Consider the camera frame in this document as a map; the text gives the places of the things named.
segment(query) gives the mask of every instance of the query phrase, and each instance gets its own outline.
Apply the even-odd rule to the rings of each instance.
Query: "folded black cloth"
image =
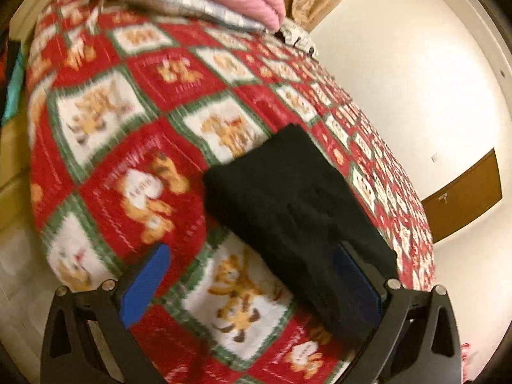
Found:
[[[339,339],[360,344],[377,325],[374,293],[351,270],[340,243],[384,278],[397,277],[392,251],[332,167],[297,125],[203,177],[206,210],[252,246],[284,284],[309,302]]]

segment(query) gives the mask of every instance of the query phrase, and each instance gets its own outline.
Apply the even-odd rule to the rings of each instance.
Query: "wooden door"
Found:
[[[501,197],[498,162],[492,149],[453,182],[421,201],[434,242],[465,227]]]

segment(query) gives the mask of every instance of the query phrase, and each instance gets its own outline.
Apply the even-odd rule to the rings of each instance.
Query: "metal screw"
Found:
[[[388,287],[391,290],[398,290],[400,287],[402,287],[402,284],[396,278],[390,278],[388,280]]]
[[[64,296],[68,292],[68,288],[66,286],[59,286],[55,291],[55,294],[59,297]]]
[[[436,293],[439,294],[439,296],[444,296],[446,294],[446,289],[444,286],[438,285],[436,286]]]
[[[116,281],[115,280],[105,280],[101,284],[101,288],[104,289],[105,291],[112,290],[114,287],[116,287]]]

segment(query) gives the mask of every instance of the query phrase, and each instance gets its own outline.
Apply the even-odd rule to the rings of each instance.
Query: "wall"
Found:
[[[435,246],[474,378],[512,319],[512,121],[498,81],[443,0],[345,0],[312,35],[421,198],[495,147],[503,200]]]

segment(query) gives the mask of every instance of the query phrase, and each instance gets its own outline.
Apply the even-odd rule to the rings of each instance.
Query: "red patterned blanket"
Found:
[[[33,210],[59,279],[95,288],[154,241],[172,250],[132,328],[168,382],[331,383],[347,365],[343,343],[204,213],[204,170],[288,123],[349,181],[405,286],[430,289],[431,236],[404,170],[333,77],[273,37],[54,0],[27,86]]]

